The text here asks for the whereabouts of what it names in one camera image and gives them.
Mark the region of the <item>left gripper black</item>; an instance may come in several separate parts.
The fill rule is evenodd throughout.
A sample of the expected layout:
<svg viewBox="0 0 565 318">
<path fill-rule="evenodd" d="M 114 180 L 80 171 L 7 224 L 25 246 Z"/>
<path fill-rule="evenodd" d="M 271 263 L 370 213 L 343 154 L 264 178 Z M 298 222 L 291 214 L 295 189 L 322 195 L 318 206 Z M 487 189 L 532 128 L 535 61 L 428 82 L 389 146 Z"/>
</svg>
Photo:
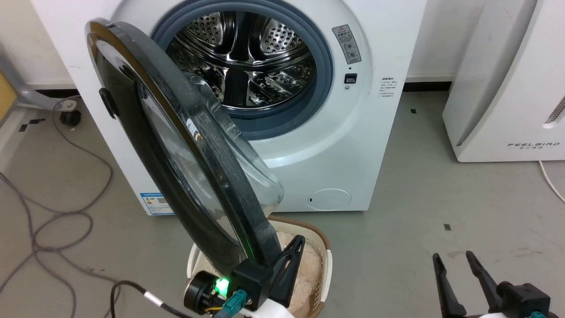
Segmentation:
<svg viewBox="0 0 565 318">
<path fill-rule="evenodd" d="M 304 247 L 305 237 L 296 235 L 282 250 L 272 267 L 250 258 L 244 259 L 231 272 L 231 292 L 246 292 L 247 310 L 258 310 L 268 297 L 288 308 Z"/>
</svg>

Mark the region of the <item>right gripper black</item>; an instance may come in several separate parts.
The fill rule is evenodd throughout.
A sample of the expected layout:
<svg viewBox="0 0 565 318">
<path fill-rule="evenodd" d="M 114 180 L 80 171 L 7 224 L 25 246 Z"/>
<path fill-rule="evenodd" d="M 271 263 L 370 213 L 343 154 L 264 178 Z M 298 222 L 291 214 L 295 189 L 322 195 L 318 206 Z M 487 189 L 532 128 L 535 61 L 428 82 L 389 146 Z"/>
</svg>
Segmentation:
<svg viewBox="0 0 565 318">
<path fill-rule="evenodd" d="M 511 284 L 504 281 L 497 286 L 472 251 L 466 251 L 466 258 L 473 275 L 480 283 L 489 306 L 488 310 L 501 310 L 504 315 L 550 314 L 551 298 L 548 294 L 531 283 Z M 458 302 L 453 292 L 440 255 L 433 254 L 432 260 L 442 318 L 464 318 L 466 309 Z"/>
</svg>

